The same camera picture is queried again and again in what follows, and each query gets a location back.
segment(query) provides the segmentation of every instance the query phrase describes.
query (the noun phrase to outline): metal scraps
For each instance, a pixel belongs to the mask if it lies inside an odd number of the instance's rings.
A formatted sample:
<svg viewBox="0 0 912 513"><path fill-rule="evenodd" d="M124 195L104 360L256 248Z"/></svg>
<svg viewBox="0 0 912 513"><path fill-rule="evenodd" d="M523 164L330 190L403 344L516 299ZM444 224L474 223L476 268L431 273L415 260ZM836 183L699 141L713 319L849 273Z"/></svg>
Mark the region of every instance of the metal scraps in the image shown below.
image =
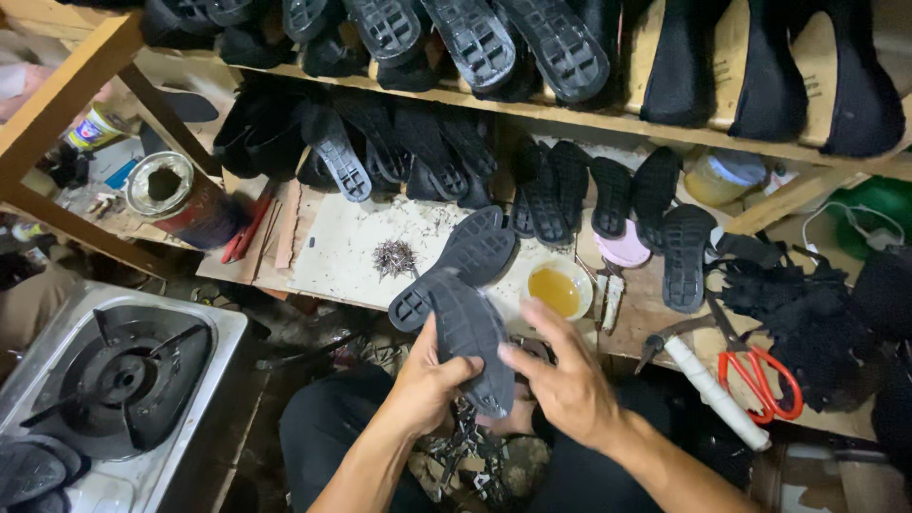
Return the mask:
<svg viewBox="0 0 912 513"><path fill-rule="evenodd" d="M409 243L401 240L386 240L374 249L374 268L380 279L386 275L397 277L405 272L418 274L415 270L415 253Z"/></svg>

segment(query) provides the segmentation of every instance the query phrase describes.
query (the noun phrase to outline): forearm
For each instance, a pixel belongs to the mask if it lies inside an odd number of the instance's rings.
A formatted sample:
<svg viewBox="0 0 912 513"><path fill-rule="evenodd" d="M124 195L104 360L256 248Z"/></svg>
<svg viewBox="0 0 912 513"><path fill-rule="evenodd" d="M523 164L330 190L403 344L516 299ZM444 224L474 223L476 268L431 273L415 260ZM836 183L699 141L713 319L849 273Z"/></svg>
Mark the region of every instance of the forearm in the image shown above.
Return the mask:
<svg viewBox="0 0 912 513"><path fill-rule="evenodd" d="M623 412L622 425L599 447L646 489L666 513L760 511L736 487L674 446L637 414Z"/></svg>
<svg viewBox="0 0 912 513"><path fill-rule="evenodd" d="M348 449L342 465L308 510L309 513L386 511L414 438L378 418Z"/></svg>

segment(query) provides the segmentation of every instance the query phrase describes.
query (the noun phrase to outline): wooden shelf board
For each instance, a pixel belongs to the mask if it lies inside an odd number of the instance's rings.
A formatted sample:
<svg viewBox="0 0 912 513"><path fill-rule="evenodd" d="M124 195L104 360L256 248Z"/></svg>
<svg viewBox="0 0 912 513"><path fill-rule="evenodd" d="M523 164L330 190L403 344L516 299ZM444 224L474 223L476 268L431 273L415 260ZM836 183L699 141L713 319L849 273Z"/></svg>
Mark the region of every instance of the wooden shelf board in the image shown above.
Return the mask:
<svg viewBox="0 0 912 513"><path fill-rule="evenodd" d="M162 51L163 53L170 53L172 55L180 55L183 58L203 59L223 63L223 61L215 56L213 52L206 50L174 52L173 50L165 49L159 51ZM494 112L502 112L505 114L524 116L527 118L535 118L539 120L560 121L574 125L589 126L611 131L623 131L645 135L648 137L671 139L673 141L705 144L707 146L714 146L718 148L742 150L746 152L759 153L761 155L769 155L772 157L780 157L784 159L810 162L833 167L852 166L859 168L859 170L864 170L868 173L891 176L905 175L912 177L912 165L910 165L908 162L903 162L899 165L890 162L890 159L896 154L896 152L899 152L900 148L908 146L908 144L912 141L904 140L903 144L901 144L900 147L897 147L894 152L888 152L875 158L853 159L847 157L822 155L817 151L816 148L802 146L796 143L751 141L729 137L724 132L715 131L709 128L689 129L648 123L646 121L638 119L636 116L631 114L579 112L564 109L553 104L548 104L544 95L536 95L534 99L543 99L544 101L534 103L500 103L496 101L480 100L476 99L472 94L461 90L454 80L442 80L436 89L432 89L427 92L412 93L383 89L376 82L376 80L371 79L367 76L367 74L365 76L352 76L342 79L334 79L330 77L310 77L306 75L300 67L292 64L283 64L277 68L268 70L255 68L246 69L272 73L286 77L293 77L297 79L313 80L316 82L344 87L374 90L377 92L383 92L408 98L439 101L442 103L459 105L472 109L490 110ZM905 98L904 106L906 107L907 111L912 111L912 96Z"/></svg>

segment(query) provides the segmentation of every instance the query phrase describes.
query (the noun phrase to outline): stove burner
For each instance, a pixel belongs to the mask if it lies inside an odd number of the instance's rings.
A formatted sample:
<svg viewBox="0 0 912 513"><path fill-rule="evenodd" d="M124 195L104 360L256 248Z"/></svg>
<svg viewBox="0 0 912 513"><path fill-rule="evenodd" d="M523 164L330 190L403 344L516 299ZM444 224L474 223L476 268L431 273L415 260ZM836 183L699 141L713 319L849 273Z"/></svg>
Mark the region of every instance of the stove burner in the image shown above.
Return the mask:
<svg viewBox="0 0 912 513"><path fill-rule="evenodd" d="M177 424L212 347L192 315L151 307L94 310L20 425L100 459L153 449Z"/></svg>

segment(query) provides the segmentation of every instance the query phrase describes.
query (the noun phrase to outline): black pants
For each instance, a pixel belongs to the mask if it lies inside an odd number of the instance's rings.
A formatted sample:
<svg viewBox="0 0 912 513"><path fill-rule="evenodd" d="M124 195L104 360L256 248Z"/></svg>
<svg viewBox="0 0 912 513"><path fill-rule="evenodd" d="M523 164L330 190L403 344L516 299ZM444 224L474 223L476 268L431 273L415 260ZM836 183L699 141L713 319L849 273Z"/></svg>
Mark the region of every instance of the black pants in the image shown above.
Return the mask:
<svg viewBox="0 0 912 513"><path fill-rule="evenodd" d="M305 513L323 491L392 385L378 366L363 365L314 382L292 397L279 436L295 513ZM666 432L668 411L661 401L651 400L648 391L636 385L617 393L623 406ZM556 430L540 409L533 415L533 428L553 452L530 511L661 511L620 465ZM406 468L389 511L430 512L436 507Z"/></svg>

